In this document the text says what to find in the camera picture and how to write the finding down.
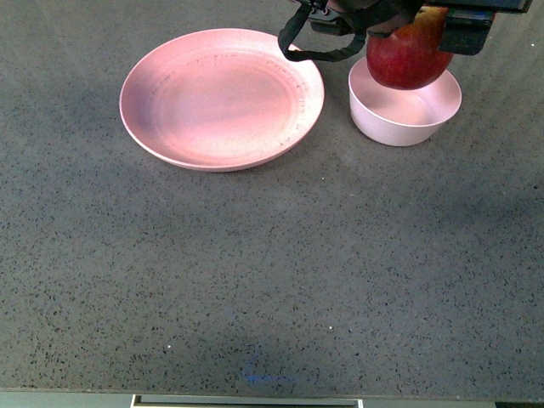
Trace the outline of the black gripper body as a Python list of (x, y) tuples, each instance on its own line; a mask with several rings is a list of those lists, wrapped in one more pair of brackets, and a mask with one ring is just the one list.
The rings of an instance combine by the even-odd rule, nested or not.
[(489, 35), (497, 13), (522, 14), (530, 1), (302, 1), (292, 16), (292, 36), (304, 25), (333, 36), (351, 35), (348, 46), (328, 51), (328, 55), (356, 55), (368, 35), (386, 37), (415, 20), (421, 6), (446, 9), (445, 28), (439, 41), (440, 51), (453, 54), (479, 53)]

